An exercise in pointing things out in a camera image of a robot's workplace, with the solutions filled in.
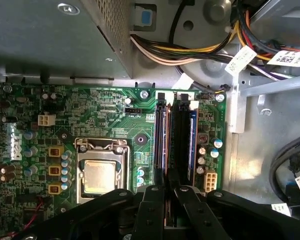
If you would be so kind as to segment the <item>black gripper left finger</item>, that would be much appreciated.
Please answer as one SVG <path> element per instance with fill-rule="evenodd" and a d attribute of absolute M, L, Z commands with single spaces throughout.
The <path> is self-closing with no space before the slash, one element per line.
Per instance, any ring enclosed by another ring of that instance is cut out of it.
<path fill-rule="evenodd" d="M 115 189 L 22 232 L 24 240 L 161 240 L 165 189 L 161 169 L 154 184 L 134 194 Z"/>

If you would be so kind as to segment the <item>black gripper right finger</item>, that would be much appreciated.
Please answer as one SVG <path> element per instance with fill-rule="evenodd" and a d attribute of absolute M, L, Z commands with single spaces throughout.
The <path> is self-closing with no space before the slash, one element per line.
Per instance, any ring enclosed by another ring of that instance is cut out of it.
<path fill-rule="evenodd" d="M 300 221 L 224 190 L 203 197 L 167 173 L 172 194 L 199 240 L 300 240 Z"/>

